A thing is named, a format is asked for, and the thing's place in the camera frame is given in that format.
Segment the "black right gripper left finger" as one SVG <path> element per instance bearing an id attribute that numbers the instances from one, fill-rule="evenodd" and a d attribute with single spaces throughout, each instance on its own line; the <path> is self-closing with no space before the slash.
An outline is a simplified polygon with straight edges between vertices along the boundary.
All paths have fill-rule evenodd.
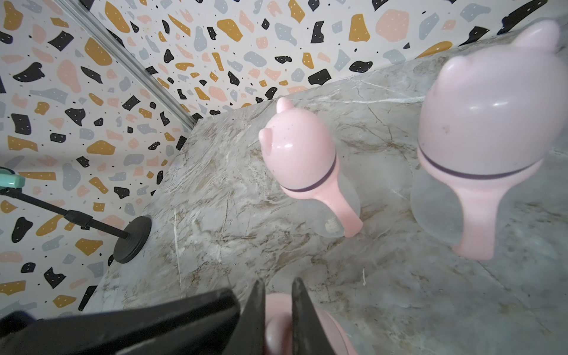
<path id="1" fill-rule="evenodd" d="M 222 355 L 263 355 L 265 345 L 266 287 L 257 280 Z"/>

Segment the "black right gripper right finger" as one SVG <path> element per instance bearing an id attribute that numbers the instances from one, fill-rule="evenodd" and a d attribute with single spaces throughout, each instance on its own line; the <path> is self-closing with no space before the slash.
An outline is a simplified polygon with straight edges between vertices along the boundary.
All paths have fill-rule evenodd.
<path id="1" fill-rule="evenodd" d="M 292 284 L 292 353 L 293 355 L 328 354 L 333 350 L 303 280 Z"/>

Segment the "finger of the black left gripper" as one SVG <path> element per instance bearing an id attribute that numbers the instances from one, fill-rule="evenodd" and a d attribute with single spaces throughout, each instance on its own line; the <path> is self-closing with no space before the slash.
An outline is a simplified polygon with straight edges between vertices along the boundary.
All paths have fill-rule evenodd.
<path id="1" fill-rule="evenodd" d="M 142 309 L 1 319 L 2 354 L 220 354 L 241 307 L 227 288 Z"/>

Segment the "pink bottle cap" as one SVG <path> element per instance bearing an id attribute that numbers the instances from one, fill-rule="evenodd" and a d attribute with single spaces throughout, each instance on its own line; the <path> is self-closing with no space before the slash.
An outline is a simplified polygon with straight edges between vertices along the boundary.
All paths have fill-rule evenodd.
<path id="1" fill-rule="evenodd" d="M 258 133 L 263 160 L 280 185 L 294 183 L 303 170 L 325 173 L 337 154 L 328 128 L 313 112 L 287 98 Z"/>
<path id="2" fill-rule="evenodd" d="M 315 306 L 331 347 L 336 354 L 356 354 L 349 336 L 327 311 Z M 266 296 L 264 354 L 292 354 L 292 298 L 290 294 Z"/>

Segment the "small clear baby bottle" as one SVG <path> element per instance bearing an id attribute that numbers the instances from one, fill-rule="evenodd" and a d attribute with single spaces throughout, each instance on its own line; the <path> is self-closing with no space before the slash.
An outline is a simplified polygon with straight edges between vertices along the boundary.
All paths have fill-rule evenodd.
<path id="1" fill-rule="evenodd" d="M 336 144 L 316 114 L 278 99 L 258 139 L 268 170 L 286 195 L 307 203 L 306 220 L 318 235 L 353 238 L 361 232 L 358 193 L 341 173 Z"/>

